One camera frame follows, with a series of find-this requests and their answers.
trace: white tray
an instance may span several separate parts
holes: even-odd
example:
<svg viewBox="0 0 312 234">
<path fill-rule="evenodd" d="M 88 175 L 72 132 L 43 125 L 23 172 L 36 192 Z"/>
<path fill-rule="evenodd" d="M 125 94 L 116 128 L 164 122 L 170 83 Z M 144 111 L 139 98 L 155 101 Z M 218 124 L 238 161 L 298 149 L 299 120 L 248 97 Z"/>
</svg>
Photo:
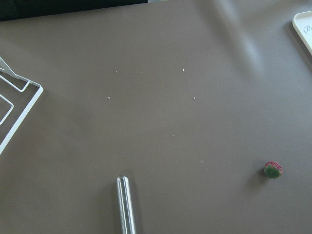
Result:
<svg viewBox="0 0 312 234">
<path fill-rule="evenodd" d="M 312 11 L 296 14 L 292 24 L 310 54 L 312 54 Z"/>
<path fill-rule="evenodd" d="M 16 85 L 14 85 L 13 82 L 11 82 L 10 80 L 8 80 L 7 78 L 5 78 L 4 76 L 2 76 L 0 74 L 1 83 L 2 84 L 5 83 L 9 89 L 12 89 L 16 93 L 16 94 L 14 93 L 14 96 L 18 96 L 18 93 L 24 93 L 24 91 L 27 89 L 27 87 L 28 87 L 28 89 L 30 86 L 36 86 L 36 88 L 37 88 L 34 95 L 29 99 L 29 101 L 27 101 L 26 105 L 23 106 L 22 111 L 17 116 L 15 115 L 17 118 L 13 118 L 13 119 L 9 120 L 9 123 L 12 123 L 12 125 L 8 125 L 8 126 L 4 126 L 4 124 L 5 124 L 5 122 L 8 121 L 8 119 L 12 115 L 12 111 L 13 111 L 13 109 L 15 109 L 15 106 L 14 106 L 14 102 L 12 102 L 12 100 L 10 98 L 6 98 L 5 95 L 0 94 L 0 100 L 2 101 L 2 104 L 3 104 L 3 102 L 5 102 L 5 103 L 7 103 L 6 106 L 9 107 L 7 112 L 3 116 L 0 117 L 0 130 L 6 129 L 6 131 L 5 131 L 6 134 L 5 134 L 4 139 L 0 139 L 0 154 L 1 154 L 2 151 L 4 150 L 5 146 L 9 143 L 13 134 L 16 132 L 16 130 L 18 129 L 20 124 L 23 122 L 24 118 L 26 117 L 26 115 L 28 114 L 30 109 L 33 107 L 35 102 L 38 100 L 39 96 L 43 92 L 43 88 L 40 84 L 35 83 L 29 79 L 26 79 L 24 77 L 21 77 L 21 76 L 15 74 L 12 71 L 12 69 L 5 63 L 5 61 L 1 57 L 0 57 L 0 72 L 6 73 L 12 79 L 21 80 L 21 82 L 24 84 L 24 86 L 22 88 L 19 88 Z"/>
</svg>

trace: white wire rack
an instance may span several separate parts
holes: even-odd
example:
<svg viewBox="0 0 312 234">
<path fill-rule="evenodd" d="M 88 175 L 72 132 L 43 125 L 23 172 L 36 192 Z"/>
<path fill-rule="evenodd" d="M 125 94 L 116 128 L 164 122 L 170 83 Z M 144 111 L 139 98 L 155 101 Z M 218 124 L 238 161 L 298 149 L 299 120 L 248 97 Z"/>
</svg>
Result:
<svg viewBox="0 0 312 234">
<path fill-rule="evenodd" d="M 12 71 L 12 69 L 5 63 L 5 61 L 1 57 L 0 57 L 0 72 L 6 73 L 6 74 L 8 74 L 9 76 L 11 76 L 13 78 L 20 79 L 20 80 L 23 80 L 23 81 L 26 82 L 24 87 L 22 89 L 20 89 L 19 87 L 15 86 L 12 82 L 10 82 L 8 79 L 6 79 L 5 77 L 0 75 L 0 79 L 1 80 L 6 82 L 8 85 L 10 85 L 12 88 L 14 88 L 18 92 L 21 92 L 21 93 L 24 92 L 30 84 L 38 87 L 36 93 L 30 99 L 30 101 L 28 102 L 26 107 L 23 109 L 22 113 L 19 115 L 19 117 L 14 122 L 13 126 L 11 127 L 11 129 L 9 130 L 7 135 L 4 137 L 4 140 L 1 142 L 1 144 L 0 144 L 0 154 L 1 154 L 2 151 L 4 150 L 4 148 L 6 147 L 6 145 L 9 143 L 9 141 L 12 138 L 13 134 L 16 132 L 16 130 L 18 129 L 20 124 L 23 122 L 24 118 L 26 117 L 26 115 L 28 114 L 30 109 L 34 106 L 34 104 L 36 103 L 36 101 L 38 100 L 40 95 L 42 94 L 43 88 L 42 88 L 42 86 L 40 84 L 35 83 L 35 82 L 33 82 L 33 81 L 29 80 L 29 79 L 26 79 L 24 77 L 21 77 L 21 76 L 15 74 Z M 5 102 L 7 102 L 10 105 L 10 109 L 7 111 L 7 113 L 0 120 L 0 127 L 1 127 L 1 125 L 5 122 L 5 120 L 8 118 L 8 116 L 13 111 L 14 104 L 10 100 L 8 100 L 6 97 L 4 97 L 2 94 L 0 94 L 0 98 L 3 99 Z"/>
</svg>

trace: brown tabletop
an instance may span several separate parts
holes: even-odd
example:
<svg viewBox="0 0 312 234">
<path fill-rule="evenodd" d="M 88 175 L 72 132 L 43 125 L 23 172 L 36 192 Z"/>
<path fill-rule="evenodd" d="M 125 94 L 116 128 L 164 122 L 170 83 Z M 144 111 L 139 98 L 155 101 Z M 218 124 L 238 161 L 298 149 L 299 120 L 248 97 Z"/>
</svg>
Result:
<svg viewBox="0 0 312 234">
<path fill-rule="evenodd" d="M 291 20 L 311 7 L 170 0 L 1 22 L 0 56 L 45 90 L 0 156 L 0 233 L 119 234 L 126 175 L 139 234 L 309 234 L 312 57 Z"/>
</svg>

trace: strawberry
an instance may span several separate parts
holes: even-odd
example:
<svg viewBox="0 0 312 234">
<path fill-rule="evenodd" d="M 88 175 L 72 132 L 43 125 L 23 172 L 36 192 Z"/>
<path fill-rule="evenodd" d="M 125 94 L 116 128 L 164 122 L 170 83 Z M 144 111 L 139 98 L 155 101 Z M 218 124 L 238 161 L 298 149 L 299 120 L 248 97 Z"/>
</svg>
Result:
<svg viewBox="0 0 312 234">
<path fill-rule="evenodd" d="M 271 161 L 265 164 L 264 173 L 270 179 L 276 179 L 283 174 L 283 169 L 277 162 Z"/>
</svg>

